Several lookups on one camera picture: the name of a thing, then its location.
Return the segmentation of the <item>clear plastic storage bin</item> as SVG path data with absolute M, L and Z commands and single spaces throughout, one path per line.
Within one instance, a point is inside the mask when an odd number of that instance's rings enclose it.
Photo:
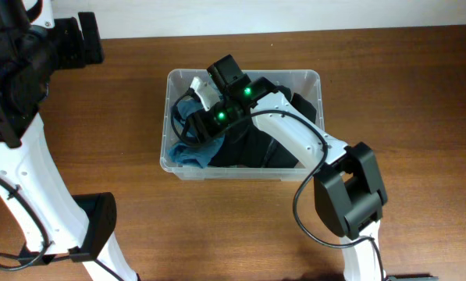
M 323 115 L 321 78 L 312 69 L 282 69 L 282 70 L 246 70 L 245 73 L 255 80 L 261 76 L 276 85 L 283 85 L 300 94 L 316 109 L 315 125 L 325 128 Z M 212 79 L 204 69 L 174 69 L 169 72 L 166 81 L 165 115 L 163 118 L 162 145 L 159 163 L 162 169 L 172 173 L 181 180 L 208 179 L 239 179 L 239 180 L 281 180 L 301 181 L 308 174 L 308 170 L 298 163 L 293 169 L 268 169 L 246 167 L 210 167 L 201 169 L 193 166 L 182 166 L 171 160 L 169 149 L 178 141 L 171 126 L 171 107 L 190 86 L 192 80 L 200 77 L 203 81 Z

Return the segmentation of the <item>blue cloth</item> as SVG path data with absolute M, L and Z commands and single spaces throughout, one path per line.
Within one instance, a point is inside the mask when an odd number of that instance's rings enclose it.
M 185 119 L 192 113 L 203 109 L 203 105 L 197 99 L 197 95 L 192 88 L 189 88 L 181 97 L 179 97 L 171 107 L 171 126 L 177 131 L 177 128 L 183 128 Z M 167 150 L 169 158 L 178 165 L 193 166 L 205 169 L 212 162 L 212 159 L 219 153 L 223 146 L 225 137 L 220 137 L 213 142 L 200 146 L 190 147 L 181 140 L 178 140 L 170 149 Z

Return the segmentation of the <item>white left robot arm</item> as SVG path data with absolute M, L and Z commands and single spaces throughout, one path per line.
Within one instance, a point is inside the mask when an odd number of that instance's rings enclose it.
M 48 150 L 39 105 L 52 74 L 104 61 L 92 12 L 57 19 L 49 1 L 0 1 L 0 198 L 25 242 L 0 253 L 16 272 L 70 260 L 94 280 L 136 280 L 116 240 L 109 192 L 72 195 Z

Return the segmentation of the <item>large black garment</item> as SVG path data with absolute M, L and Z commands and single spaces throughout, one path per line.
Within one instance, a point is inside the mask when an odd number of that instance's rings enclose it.
M 292 169 L 298 162 L 274 138 L 257 129 L 252 123 L 243 122 L 225 134 L 221 148 L 208 165 Z

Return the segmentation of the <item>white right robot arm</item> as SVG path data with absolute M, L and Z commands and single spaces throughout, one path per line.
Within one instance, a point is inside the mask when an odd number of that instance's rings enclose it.
M 263 76 L 252 80 L 231 55 L 214 62 L 207 73 L 210 83 L 199 76 L 190 82 L 191 94 L 203 105 L 187 117 L 186 127 L 195 134 L 191 145 L 206 145 L 243 122 L 273 137 L 309 171 L 292 203 L 301 230 L 324 243 L 298 215 L 300 195 L 312 182 L 315 210 L 340 239 L 326 246 L 343 252 L 345 279 L 385 280 L 378 233 L 388 195 L 373 150 L 363 142 L 350 146 L 318 128 L 290 104 L 280 86 Z

